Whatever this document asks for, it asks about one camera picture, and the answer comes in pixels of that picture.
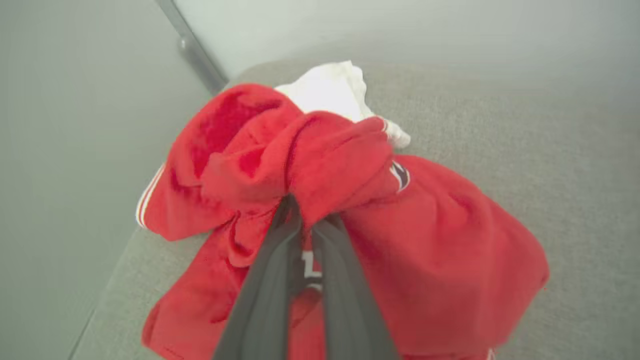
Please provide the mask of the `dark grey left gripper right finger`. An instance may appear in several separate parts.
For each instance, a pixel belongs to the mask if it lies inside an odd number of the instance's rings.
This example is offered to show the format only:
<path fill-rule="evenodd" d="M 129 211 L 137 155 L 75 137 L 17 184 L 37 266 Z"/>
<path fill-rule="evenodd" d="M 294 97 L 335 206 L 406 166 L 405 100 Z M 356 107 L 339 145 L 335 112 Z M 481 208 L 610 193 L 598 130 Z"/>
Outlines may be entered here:
<path fill-rule="evenodd" d="M 322 271 L 327 360 L 399 360 L 341 217 L 316 223 L 311 241 Z"/>

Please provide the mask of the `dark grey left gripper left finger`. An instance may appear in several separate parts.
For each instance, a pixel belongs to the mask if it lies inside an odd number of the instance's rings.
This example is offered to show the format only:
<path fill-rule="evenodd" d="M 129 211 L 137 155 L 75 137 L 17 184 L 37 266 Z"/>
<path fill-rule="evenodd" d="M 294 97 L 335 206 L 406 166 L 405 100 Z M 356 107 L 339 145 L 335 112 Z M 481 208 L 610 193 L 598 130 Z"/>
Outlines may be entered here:
<path fill-rule="evenodd" d="M 297 201 L 279 203 L 215 348 L 215 360 L 288 358 L 290 305 L 304 279 Z"/>

